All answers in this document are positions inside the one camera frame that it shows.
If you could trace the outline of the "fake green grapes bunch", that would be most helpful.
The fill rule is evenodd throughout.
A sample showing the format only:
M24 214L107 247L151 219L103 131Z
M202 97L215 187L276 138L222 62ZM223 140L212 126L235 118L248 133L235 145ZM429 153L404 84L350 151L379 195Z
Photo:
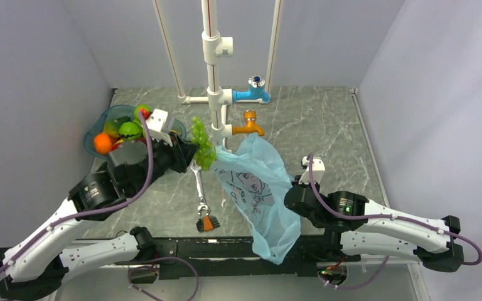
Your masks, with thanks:
M191 142L198 145L198 150L194 156L196 164L203 171L209 171L216 160L216 149L210 140L204 123L197 116L192 118Z

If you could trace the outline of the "light blue plastic bag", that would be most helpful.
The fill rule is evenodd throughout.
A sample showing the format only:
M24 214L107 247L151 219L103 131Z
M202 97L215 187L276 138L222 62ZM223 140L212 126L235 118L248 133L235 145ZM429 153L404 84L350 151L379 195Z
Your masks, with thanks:
M212 171L248 222L252 251L263 260L282 264L301 235L301 218L284 204L292 178L278 151L250 134L234 153L217 147Z

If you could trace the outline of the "fake orange fruit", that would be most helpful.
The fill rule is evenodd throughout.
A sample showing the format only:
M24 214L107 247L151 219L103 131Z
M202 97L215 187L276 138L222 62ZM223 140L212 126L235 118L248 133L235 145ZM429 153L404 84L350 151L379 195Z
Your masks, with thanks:
M107 155L113 148L112 137L105 132L96 135L93 144L96 153L100 155Z

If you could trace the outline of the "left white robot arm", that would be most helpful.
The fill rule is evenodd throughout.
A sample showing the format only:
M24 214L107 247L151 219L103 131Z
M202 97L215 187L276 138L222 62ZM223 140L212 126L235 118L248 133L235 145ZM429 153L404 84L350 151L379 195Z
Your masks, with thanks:
M160 256L149 230L84 247L72 243L91 227L128 207L168 171L184 173L198 145L171 134L170 142L125 142L74 186L60 207L27 239L0 248L0 297L39 300L66 281L112 263L147 263Z

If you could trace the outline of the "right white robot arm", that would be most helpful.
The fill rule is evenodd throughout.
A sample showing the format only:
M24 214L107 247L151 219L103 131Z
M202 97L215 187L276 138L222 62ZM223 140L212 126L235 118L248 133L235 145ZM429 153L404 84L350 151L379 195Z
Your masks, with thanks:
M418 218L349 191L325 196L318 185L309 184L293 185L284 205L324 231L319 242L307 249L318 261L394 256L448 273L456 272L464 261L463 247L454 239L460 231L455 216Z

